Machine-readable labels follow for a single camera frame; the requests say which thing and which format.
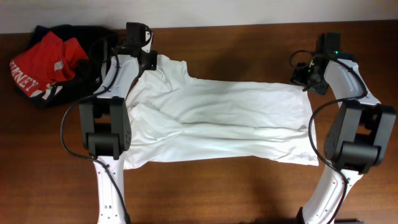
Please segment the white t-shirt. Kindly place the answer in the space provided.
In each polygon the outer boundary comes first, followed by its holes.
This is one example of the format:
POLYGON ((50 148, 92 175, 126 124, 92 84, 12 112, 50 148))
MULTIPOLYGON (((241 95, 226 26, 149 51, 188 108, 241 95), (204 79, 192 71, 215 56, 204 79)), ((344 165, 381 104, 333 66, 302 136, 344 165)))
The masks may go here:
POLYGON ((193 78, 186 62, 161 55, 126 103, 132 140, 125 169, 245 156, 318 165, 310 100, 298 86, 193 78))

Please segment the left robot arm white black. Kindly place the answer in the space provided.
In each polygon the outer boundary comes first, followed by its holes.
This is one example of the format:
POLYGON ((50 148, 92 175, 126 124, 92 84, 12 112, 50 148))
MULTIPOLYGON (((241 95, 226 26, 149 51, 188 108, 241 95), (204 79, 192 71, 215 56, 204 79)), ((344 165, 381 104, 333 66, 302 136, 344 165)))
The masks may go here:
POLYGON ((132 131, 126 100, 134 82, 157 64, 153 32, 141 23, 126 24, 124 42, 110 49, 93 97, 79 104, 83 146, 93 161, 98 183, 98 223, 130 223, 124 200, 124 161, 132 131))

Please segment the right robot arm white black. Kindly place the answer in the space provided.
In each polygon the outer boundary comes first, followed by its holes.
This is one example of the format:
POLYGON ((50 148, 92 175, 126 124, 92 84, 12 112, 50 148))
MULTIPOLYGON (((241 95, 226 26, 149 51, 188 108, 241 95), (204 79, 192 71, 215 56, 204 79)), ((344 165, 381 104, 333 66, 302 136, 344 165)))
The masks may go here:
POLYGON ((291 83, 304 91, 335 99, 317 108, 309 119, 312 134, 316 115, 327 106, 339 106, 326 136, 323 152, 314 150, 324 165, 310 200, 300 207, 295 223, 338 223, 336 216, 351 188, 385 155, 396 120, 396 110, 382 104, 368 89, 359 73, 357 59, 344 53, 337 33, 320 34, 308 62, 294 65, 291 83))

